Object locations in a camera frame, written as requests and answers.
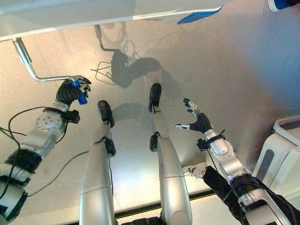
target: blue object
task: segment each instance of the blue object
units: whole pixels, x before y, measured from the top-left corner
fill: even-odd
[[[72,87],[80,88],[80,83],[79,83],[79,81],[72,81],[72,82],[71,82],[71,85],[72,85]],[[79,96],[78,102],[79,102],[79,104],[81,104],[81,105],[87,104],[88,101],[86,100],[86,97],[84,96],[83,93],[81,93],[81,95]]]
[[[288,0],[272,0],[272,1],[274,1],[275,7],[277,8],[277,10],[288,8],[288,7],[291,7],[296,4],[296,3],[291,3]]]
[[[214,10],[214,11],[206,11],[206,12],[197,12],[197,13],[192,13],[186,17],[184,17],[183,19],[181,19],[177,24],[183,24],[183,23],[191,23],[197,20],[200,20],[202,18],[211,16],[216,14],[218,11],[221,10],[223,6],[221,6],[219,9]]]

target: metal rod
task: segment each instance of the metal rod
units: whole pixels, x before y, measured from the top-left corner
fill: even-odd
[[[72,76],[55,76],[55,77],[45,77],[45,78],[38,77],[31,65],[31,63],[32,63],[31,58],[28,55],[28,52],[25,48],[25,45],[24,45],[22,39],[20,37],[17,37],[17,38],[13,38],[12,40],[13,40],[15,49],[19,55],[21,62],[26,66],[31,77],[33,79],[35,79],[36,81],[46,82],[46,81],[60,81],[60,80],[72,80],[72,81],[76,80]]]

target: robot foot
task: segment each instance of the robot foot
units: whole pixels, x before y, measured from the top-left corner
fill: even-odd
[[[113,115],[111,107],[108,102],[101,100],[98,102],[98,110],[101,115],[102,121],[108,121],[111,124],[111,128],[114,126]]]
[[[152,108],[154,106],[159,106],[159,100],[160,100],[160,94],[161,94],[161,86],[159,83],[155,83],[152,85],[150,90],[150,101],[149,101],[149,111],[152,112]]]

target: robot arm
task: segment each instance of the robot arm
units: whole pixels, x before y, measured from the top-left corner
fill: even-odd
[[[24,187],[32,174],[64,134],[67,123],[78,123],[78,111],[69,111],[69,107],[76,99],[84,103],[90,81],[82,76],[73,78],[75,81],[64,81],[55,102],[37,118],[20,148],[0,164],[0,224],[8,224],[18,216],[28,196]]]
[[[199,131],[207,141],[198,140],[200,149],[208,149],[218,162],[218,167],[238,198],[250,225],[291,225],[293,219],[288,219],[279,206],[259,182],[244,168],[233,152],[232,145],[224,139],[211,125],[206,115],[189,99],[185,98],[188,112],[196,116],[192,124],[177,124],[176,127]]]

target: silver robot leg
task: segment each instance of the silver robot leg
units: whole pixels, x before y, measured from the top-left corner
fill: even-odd
[[[191,225],[192,211],[184,174],[169,139],[167,123],[158,107],[155,108],[153,130],[157,139],[154,151],[158,154],[163,220],[167,225]]]
[[[109,154],[103,137],[111,138],[102,124],[93,137],[80,192],[80,225],[115,225]]]

